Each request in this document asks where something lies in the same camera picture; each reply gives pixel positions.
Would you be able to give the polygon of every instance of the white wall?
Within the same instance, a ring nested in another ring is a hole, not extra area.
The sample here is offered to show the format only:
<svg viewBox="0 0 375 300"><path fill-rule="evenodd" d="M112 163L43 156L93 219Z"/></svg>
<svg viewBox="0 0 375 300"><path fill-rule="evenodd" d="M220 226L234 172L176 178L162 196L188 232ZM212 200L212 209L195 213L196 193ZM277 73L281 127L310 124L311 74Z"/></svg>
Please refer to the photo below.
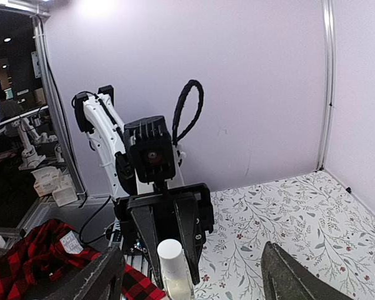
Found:
<svg viewBox="0 0 375 300"><path fill-rule="evenodd" d="M335 1L336 95L326 169L375 213L375 1Z"/></svg>
<svg viewBox="0 0 375 300"><path fill-rule="evenodd" d="M70 102L107 84L124 121L163 114L171 129L183 86L202 83L201 118L182 140L188 184L219 190L316 167L325 64L320 1L79 0L52 12L46 36L91 194L108 189ZM187 101L181 129L197 93Z"/></svg>

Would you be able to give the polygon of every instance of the red plaid cloth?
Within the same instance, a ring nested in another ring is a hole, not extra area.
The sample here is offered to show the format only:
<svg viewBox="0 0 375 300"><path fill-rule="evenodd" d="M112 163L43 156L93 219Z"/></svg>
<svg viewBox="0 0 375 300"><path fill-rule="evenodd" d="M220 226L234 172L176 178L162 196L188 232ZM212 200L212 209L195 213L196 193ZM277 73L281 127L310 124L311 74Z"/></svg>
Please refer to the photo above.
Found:
<svg viewBox="0 0 375 300"><path fill-rule="evenodd" d="M90 247L84 247L80 254L68 254L60 239L69 231L74 231L74 228L57 219L51 219L35 227L1 257L0 300L21 300L30 284L37 284L40 279L45 278L55 281L62 276L65 265L83 269L100 255ZM128 299L158 300L165 296L148 278L133 270L131 266L126 266L126 282L129 286L133 280L135 282L131 286L133 291L122 287L122 292L125 292Z"/></svg>

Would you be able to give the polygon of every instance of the white bottle cap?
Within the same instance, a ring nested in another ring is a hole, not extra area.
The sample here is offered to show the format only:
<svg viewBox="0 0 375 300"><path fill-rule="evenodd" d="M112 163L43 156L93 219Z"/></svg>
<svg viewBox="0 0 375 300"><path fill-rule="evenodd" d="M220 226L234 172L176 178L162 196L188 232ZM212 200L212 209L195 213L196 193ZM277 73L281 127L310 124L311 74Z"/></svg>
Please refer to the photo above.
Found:
<svg viewBox="0 0 375 300"><path fill-rule="evenodd" d="M166 239L159 243L157 253L162 273L172 280L186 278L186 263L183 248L175 239Z"/></svg>

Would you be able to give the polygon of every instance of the white bottle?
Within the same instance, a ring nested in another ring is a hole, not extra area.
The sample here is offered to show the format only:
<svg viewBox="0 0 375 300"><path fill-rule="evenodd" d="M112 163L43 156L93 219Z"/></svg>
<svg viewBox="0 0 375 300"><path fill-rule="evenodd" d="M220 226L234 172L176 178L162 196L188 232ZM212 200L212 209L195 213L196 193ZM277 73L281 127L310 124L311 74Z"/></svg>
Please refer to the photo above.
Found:
<svg viewBox="0 0 375 300"><path fill-rule="evenodd" d="M171 300L194 300L194 289L183 248L175 239L159 243L161 276L164 289Z"/></svg>

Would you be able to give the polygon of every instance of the floral tablecloth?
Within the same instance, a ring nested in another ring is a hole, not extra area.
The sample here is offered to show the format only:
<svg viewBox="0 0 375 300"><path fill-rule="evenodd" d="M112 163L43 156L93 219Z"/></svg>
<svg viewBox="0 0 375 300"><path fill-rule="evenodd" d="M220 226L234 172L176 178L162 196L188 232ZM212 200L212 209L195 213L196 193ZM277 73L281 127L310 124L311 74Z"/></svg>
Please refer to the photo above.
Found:
<svg viewBox="0 0 375 300"><path fill-rule="evenodd" d="M375 299L375 218L326 172L212 193L196 299L264 299L266 241L353 299Z"/></svg>

